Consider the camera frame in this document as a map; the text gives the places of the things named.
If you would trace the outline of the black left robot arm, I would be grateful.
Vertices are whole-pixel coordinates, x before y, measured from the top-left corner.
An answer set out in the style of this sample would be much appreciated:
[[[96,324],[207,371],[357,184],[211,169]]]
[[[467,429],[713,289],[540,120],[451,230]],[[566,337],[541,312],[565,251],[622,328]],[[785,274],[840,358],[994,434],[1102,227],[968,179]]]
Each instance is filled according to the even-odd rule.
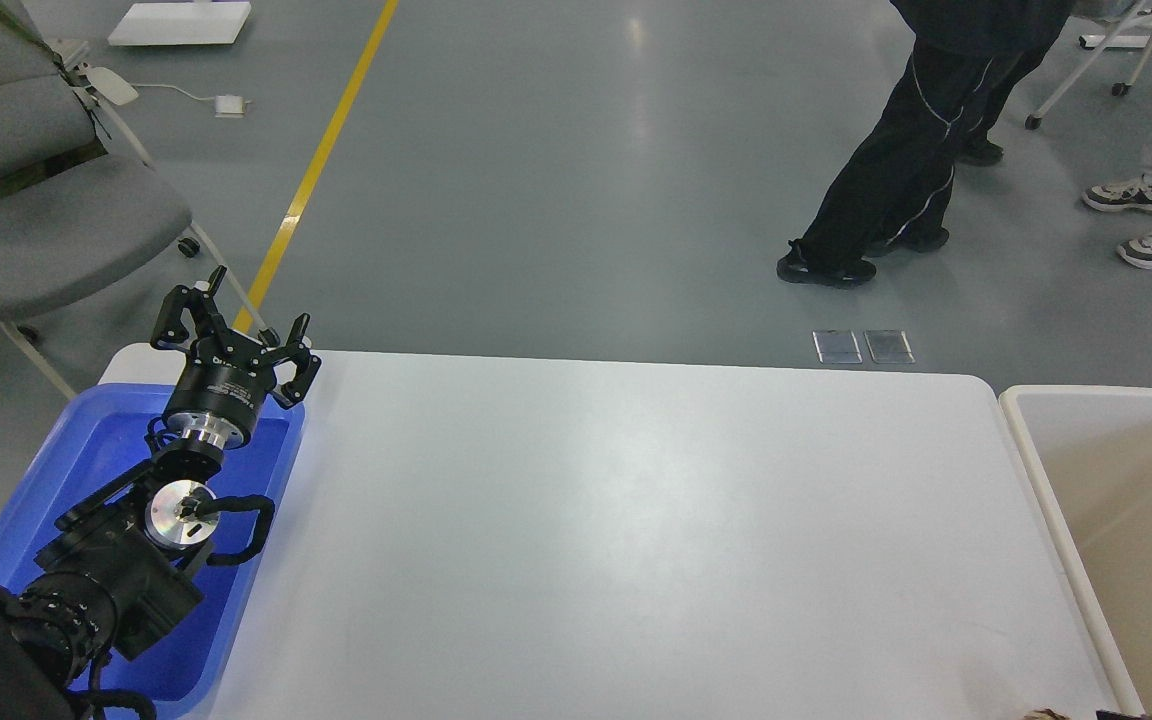
[[[305,401],[321,359],[310,314],[285,341],[232,328],[214,300],[225,273],[162,301],[150,342],[185,361],[147,423],[147,457],[59,516],[35,556],[40,577],[20,593],[0,585],[0,719],[101,719],[109,707],[154,719],[146,694],[101,687],[111,655],[156,646],[204,602],[202,568],[244,564],[268,541],[275,502],[219,497],[209,482],[251,441],[268,397]]]

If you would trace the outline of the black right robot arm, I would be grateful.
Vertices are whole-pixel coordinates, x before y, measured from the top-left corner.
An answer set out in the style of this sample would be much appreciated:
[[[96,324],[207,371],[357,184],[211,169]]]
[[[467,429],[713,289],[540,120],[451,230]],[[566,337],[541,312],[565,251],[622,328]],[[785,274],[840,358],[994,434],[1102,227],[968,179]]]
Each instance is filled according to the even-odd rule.
[[[1024,720],[1069,720],[1073,717],[1061,714],[1052,708],[1037,708],[1026,712],[1021,719]],[[1126,714],[1112,710],[1097,710],[1092,719],[1097,720],[1152,720],[1152,714]]]

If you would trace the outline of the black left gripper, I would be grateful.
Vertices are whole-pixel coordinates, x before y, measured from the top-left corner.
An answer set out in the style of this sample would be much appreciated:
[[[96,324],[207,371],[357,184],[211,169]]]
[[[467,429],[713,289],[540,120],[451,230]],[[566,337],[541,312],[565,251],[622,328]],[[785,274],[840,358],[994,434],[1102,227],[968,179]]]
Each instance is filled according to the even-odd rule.
[[[306,342],[308,313],[294,319],[283,344],[268,348],[256,340],[233,340],[215,302],[225,275],[227,266],[218,265],[204,283],[179,285],[166,293],[151,347],[185,354],[162,414],[166,429],[233,450],[251,441],[266,397],[283,409],[302,404],[323,361]],[[291,378],[279,381],[276,369],[288,363]]]

